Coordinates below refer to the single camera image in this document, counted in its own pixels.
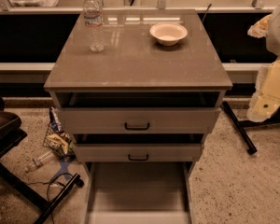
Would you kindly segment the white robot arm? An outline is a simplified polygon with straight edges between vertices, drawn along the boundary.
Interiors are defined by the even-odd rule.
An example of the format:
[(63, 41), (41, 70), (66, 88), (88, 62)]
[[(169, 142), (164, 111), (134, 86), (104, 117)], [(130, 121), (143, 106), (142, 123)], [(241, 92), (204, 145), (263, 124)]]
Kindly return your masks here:
[(266, 49), (277, 56), (272, 64), (259, 69), (256, 91), (252, 95), (246, 114), (253, 122), (263, 122), (280, 107), (280, 4), (272, 14), (251, 26), (247, 33), (256, 38), (265, 37)]

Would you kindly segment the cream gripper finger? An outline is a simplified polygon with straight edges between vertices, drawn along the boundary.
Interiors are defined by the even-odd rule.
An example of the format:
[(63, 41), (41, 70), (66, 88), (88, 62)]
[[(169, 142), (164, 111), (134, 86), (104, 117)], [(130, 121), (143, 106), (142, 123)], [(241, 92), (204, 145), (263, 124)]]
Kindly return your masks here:
[(250, 36), (253, 36), (255, 38), (265, 37), (267, 35), (271, 16), (272, 15), (269, 14), (269, 15), (263, 17), (262, 19), (260, 19), (259, 21), (257, 21), (254, 25), (252, 25), (248, 29), (247, 34)]

